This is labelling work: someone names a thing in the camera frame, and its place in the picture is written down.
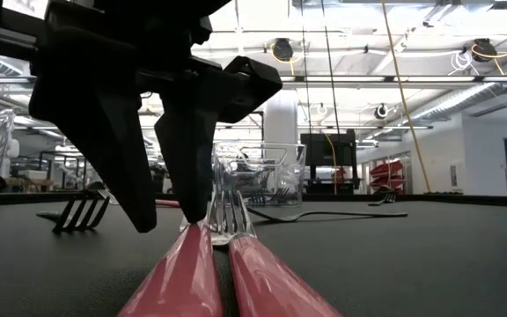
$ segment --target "pink fork handle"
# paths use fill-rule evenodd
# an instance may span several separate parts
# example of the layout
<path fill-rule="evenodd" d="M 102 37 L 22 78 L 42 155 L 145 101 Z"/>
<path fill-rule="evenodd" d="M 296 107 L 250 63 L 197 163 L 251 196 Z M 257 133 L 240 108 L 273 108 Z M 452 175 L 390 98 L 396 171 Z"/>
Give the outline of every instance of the pink fork handle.
<path fill-rule="evenodd" d="M 209 230 L 190 225 L 118 316 L 222 317 Z"/>
<path fill-rule="evenodd" d="M 167 201 L 167 200 L 163 200 L 163 199 L 156 199 L 156 205 L 157 206 L 167 206 L 167 207 L 179 208 L 180 207 L 180 202 L 178 202 L 178 201 Z"/>
<path fill-rule="evenodd" d="M 341 316 L 255 238 L 232 240 L 230 261 L 240 317 Z"/>

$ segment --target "table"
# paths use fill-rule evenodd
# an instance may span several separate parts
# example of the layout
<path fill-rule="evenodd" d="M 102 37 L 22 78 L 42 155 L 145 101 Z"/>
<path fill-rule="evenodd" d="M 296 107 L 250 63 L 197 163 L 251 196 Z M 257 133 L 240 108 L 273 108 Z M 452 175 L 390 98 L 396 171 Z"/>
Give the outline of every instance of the table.
<path fill-rule="evenodd" d="M 0 316 L 114 316 L 178 235 L 182 213 L 158 208 L 138 234 L 118 206 L 94 233 L 53 235 L 37 211 L 0 206 Z M 408 218 L 314 216 L 268 225 L 259 239 L 348 316 L 507 315 L 507 208 L 449 203 L 305 203 L 303 210 L 407 211 Z M 298 209 L 265 209 L 296 213 Z M 221 285 L 231 294 L 224 251 Z M 236 312 L 224 297 L 228 315 Z"/>

